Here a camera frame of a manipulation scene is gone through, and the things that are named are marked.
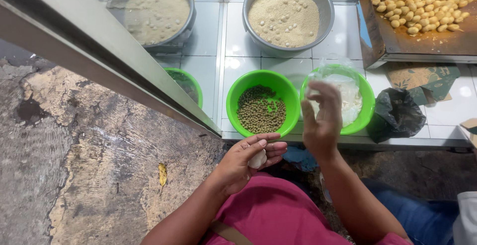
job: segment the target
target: yellow leaf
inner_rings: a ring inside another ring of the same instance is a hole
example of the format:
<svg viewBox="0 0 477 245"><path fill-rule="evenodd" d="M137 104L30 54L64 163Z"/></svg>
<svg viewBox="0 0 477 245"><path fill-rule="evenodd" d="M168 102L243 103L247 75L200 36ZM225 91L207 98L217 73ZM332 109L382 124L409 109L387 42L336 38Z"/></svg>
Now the yellow leaf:
<svg viewBox="0 0 477 245"><path fill-rule="evenodd" d="M164 186L166 181L167 169L165 168L165 165L163 163L159 163L159 182L161 183L161 186Z"/></svg>

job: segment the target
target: strap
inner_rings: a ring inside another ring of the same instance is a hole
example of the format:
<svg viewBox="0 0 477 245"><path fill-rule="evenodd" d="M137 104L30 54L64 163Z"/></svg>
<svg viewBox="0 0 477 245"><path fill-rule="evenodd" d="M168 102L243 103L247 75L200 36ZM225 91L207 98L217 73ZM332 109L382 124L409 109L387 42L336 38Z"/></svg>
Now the strap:
<svg viewBox="0 0 477 245"><path fill-rule="evenodd" d="M210 224L210 230L223 237L227 241L234 242L236 245L253 245L242 233L235 228L214 219Z"/></svg>

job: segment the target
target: concrete floor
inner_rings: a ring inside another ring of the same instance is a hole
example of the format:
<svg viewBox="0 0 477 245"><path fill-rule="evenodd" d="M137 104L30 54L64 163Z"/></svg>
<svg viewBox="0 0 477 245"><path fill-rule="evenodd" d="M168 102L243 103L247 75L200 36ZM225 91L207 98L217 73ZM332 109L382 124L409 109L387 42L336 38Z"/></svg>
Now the concrete floor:
<svg viewBox="0 0 477 245"><path fill-rule="evenodd" d="M227 146L0 40L0 245L138 244L212 171ZM342 150L360 177L428 199L477 190L473 154ZM158 164L168 169L158 182ZM281 163L334 230L319 172Z"/></svg>

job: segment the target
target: cardboard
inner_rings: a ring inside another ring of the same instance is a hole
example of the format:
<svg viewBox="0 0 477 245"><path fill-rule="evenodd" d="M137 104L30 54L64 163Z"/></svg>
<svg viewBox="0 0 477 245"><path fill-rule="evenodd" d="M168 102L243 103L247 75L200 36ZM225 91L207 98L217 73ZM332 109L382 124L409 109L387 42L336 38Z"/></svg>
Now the cardboard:
<svg viewBox="0 0 477 245"><path fill-rule="evenodd" d="M384 67L393 87L408 90L417 105L451 100L449 90L460 77L454 63L388 62Z"/></svg>
<svg viewBox="0 0 477 245"><path fill-rule="evenodd" d="M464 130L462 131L467 139L472 143L474 148L477 148L477 119L464 121L460 124L460 126L460 128L467 130L467 132Z"/></svg>

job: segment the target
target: blue jeans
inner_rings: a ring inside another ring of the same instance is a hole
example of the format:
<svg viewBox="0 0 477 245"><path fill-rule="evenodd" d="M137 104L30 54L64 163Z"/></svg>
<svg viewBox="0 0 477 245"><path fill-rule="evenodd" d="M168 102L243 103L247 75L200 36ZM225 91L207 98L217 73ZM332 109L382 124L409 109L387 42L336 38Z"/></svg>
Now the blue jeans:
<svg viewBox="0 0 477 245"><path fill-rule="evenodd" d="M457 201L426 201L385 183L363 178L373 195L397 218L414 245L453 245Z"/></svg>

